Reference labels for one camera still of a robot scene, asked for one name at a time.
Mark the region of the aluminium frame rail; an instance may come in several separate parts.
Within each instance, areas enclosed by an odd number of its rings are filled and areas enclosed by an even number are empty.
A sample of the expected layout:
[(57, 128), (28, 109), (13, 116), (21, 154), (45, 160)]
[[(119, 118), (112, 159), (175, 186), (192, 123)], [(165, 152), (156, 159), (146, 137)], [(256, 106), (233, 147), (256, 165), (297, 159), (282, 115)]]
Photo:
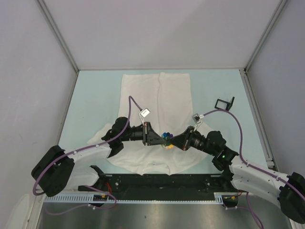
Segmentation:
[(251, 112), (254, 118), (255, 126), (259, 135), (260, 143), (263, 148), (264, 156), (266, 159), (266, 163), (269, 169), (277, 171), (277, 165), (274, 160), (274, 155), (270, 146), (270, 142), (266, 133), (265, 126), (263, 124), (262, 116), (259, 111), (259, 107), (250, 84), (249, 77), (245, 69), (240, 69), (240, 76), (243, 81), (244, 89), (247, 94), (247, 99), (251, 108)]

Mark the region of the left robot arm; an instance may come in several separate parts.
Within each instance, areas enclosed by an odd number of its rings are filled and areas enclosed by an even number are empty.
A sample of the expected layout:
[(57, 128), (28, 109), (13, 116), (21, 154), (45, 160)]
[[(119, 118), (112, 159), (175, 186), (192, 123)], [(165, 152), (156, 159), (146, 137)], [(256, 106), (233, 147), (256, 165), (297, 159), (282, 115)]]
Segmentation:
[(31, 172), (35, 180), (33, 193), (53, 197), (68, 187), (90, 186), (99, 191), (105, 178), (99, 174), (97, 159), (111, 158), (124, 149), (124, 142), (139, 141), (144, 146), (164, 145), (150, 122), (131, 126), (127, 117), (119, 117), (102, 137), (102, 142), (66, 152), (59, 145), (52, 146)]

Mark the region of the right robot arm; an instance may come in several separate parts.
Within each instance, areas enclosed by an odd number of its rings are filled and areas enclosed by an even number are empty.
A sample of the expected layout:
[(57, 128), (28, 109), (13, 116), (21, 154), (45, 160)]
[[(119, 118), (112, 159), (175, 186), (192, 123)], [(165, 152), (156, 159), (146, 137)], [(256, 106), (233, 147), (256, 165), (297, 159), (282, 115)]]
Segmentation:
[(219, 131), (210, 131), (204, 136), (190, 126), (169, 142), (183, 151), (194, 148), (212, 155), (213, 165), (222, 172), (220, 187), (224, 191), (235, 188), (250, 192), (279, 207), (291, 220), (304, 224), (305, 178), (302, 175), (276, 172), (241, 159), (240, 154), (226, 146)]

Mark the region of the rainbow plush flower brooch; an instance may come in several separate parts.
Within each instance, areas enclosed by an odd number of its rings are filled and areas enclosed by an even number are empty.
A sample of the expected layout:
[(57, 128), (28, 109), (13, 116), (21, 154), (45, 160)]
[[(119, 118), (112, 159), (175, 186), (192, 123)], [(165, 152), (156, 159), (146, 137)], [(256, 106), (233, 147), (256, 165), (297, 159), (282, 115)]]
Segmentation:
[(164, 132), (161, 137), (166, 141), (165, 144), (162, 144), (161, 146), (165, 149), (172, 149), (174, 147), (174, 145), (172, 145), (169, 140), (171, 138), (173, 138), (173, 134), (171, 134), (170, 132)]

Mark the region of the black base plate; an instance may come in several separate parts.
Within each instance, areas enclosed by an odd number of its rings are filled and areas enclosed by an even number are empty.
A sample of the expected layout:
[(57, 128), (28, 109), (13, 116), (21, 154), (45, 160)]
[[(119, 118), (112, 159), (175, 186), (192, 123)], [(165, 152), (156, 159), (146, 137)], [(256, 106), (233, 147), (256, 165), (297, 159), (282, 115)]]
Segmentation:
[(245, 191), (236, 189), (219, 174), (106, 174), (93, 188), (110, 191), (116, 198), (177, 198), (194, 200), (214, 193), (240, 196)]

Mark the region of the black bracket stand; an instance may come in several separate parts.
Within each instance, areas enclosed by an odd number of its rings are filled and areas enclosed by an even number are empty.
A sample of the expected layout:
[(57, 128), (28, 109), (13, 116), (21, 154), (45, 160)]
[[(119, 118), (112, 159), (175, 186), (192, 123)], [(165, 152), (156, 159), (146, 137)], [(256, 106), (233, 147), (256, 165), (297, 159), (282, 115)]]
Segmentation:
[(233, 96), (230, 101), (217, 99), (214, 108), (230, 111), (235, 101), (235, 97)]

